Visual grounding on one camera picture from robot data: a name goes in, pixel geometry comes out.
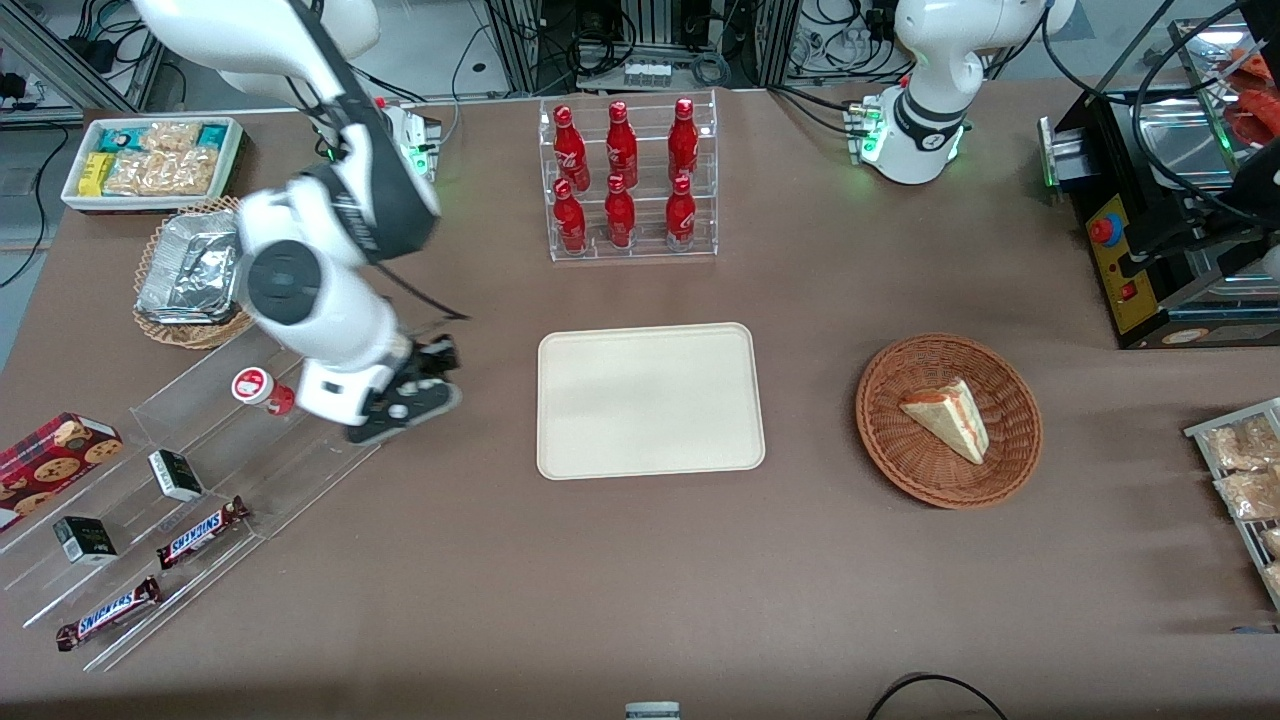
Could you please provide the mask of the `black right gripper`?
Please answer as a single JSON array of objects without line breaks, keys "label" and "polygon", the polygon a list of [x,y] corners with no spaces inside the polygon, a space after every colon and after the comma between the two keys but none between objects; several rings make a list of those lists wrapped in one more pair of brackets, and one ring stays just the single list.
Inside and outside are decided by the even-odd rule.
[{"label": "black right gripper", "polygon": [[451,334],[413,341],[407,359],[365,401],[366,416],[438,416],[456,407],[462,392],[449,373],[460,368]]}]

